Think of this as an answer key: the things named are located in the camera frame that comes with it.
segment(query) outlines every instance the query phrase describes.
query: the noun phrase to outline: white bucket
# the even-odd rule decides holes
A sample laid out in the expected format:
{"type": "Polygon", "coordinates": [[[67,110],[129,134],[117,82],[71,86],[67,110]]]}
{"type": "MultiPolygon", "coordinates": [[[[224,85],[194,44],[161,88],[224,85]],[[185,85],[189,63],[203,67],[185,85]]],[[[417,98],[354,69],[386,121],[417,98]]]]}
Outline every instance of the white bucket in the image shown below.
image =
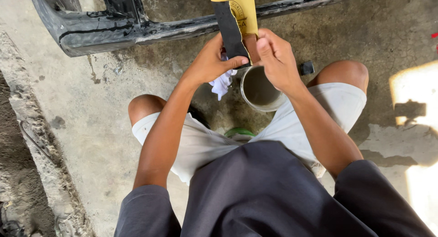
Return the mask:
{"type": "Polygon", "coordinates": [[[246,103],[264,112],[278,110],[287,100],[287,96],[268,81],[264,66],[252,66],[245,71],[240,82],[240,92],[246,103]]]}

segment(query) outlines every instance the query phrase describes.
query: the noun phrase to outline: white shorts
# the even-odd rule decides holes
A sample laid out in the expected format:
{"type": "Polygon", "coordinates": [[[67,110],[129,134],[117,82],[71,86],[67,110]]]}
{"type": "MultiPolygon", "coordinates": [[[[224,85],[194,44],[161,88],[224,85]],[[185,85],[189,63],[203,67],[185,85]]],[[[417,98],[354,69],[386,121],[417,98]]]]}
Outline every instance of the white shorts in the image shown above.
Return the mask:
{"type": "MultiPolygon", "coordinates": [[[[359,118],[367,101],[367,96],[361,89],[346,83],[320,84],[310,87],[309,92],[346,133],[359,118]]],[[[151,114],[132,127],[132,133],[142,145],[159,114],[160,112],[151,114]]],[[[317,178],[321,178],[326,171],[313,154],[303,126],[289,100],[277,110],[271,123],[249,142],[256,141],[280,141],[317,178]]],[[[209,130],[188,113],[171,171],[188,185],[197,169],[240,145],[242,143],[209,130]]]]}

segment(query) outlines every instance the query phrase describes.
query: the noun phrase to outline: person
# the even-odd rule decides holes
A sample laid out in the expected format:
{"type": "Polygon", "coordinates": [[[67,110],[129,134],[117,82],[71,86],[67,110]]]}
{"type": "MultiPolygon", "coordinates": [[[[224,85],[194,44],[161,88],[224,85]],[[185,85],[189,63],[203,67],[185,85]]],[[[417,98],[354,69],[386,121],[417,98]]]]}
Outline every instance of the person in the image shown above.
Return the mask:
{"type": "Polygon", "coordinates": [[[115,237],[433,236],[347,135],[366,103],[363,64],[334,62],[305,86],[290,44],[260,29],[266,77],[289,101],[243,145],[187,113],[200,84],[248,62],[222,62],[222,46],[220,33],[205,44],[168,101],[130,102],[132,131],[144,144],[115,237]],[[333,197],[318,181],[325,170],[336,181],[333,197]],[[182,228],[166,189],[170,171],[190,185],[182,228]]]}

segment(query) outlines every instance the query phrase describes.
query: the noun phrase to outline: black sandpaper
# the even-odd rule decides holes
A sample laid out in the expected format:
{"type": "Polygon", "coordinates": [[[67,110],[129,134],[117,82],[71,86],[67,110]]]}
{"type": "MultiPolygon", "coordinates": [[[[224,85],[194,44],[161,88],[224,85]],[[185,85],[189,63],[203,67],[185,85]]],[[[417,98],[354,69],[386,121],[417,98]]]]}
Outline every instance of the black sandpaper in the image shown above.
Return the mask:
{"type": "MultiPolygon", "coordinates": [[[[223,44],[227,50],[227,57],[233,58],[235,56],[242,55],[249,60],[250,58],[248,51],[242,42],[242,34],[240,33],[237,20],[231,12],[229,1],[211,2],[211,4],[215,10],[216,19],[222,34],[223,44]]],[[[250,61],[247,64],[235,69],[238,70],[249,66],[251,66],[250,61]]]]}

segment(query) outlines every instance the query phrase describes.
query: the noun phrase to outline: hand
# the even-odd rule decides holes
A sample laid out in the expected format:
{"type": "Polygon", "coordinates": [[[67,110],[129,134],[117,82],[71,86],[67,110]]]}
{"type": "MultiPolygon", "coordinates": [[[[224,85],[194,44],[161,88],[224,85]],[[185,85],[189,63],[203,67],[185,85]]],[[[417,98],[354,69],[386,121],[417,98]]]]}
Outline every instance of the hand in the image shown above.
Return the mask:
{"type": "Polygon", "coordinates": [[[265,66],[265,74],[274,87],[287,95],[292,95],[294,86],[304,85],[298,74],[297,63],[290,44],[271,30],[258,30],[257,51],[260,65],[265,66]]]}
{"type": "Polygon", "coordinates": [[[181,79],[200,85],[215,80],[228,70],[248,63],[248,58],[244,56],[236,56],[227,61],[221,61],[222,47],[222,36],[221,33],[218,33],[204,45],[181,79]]]}

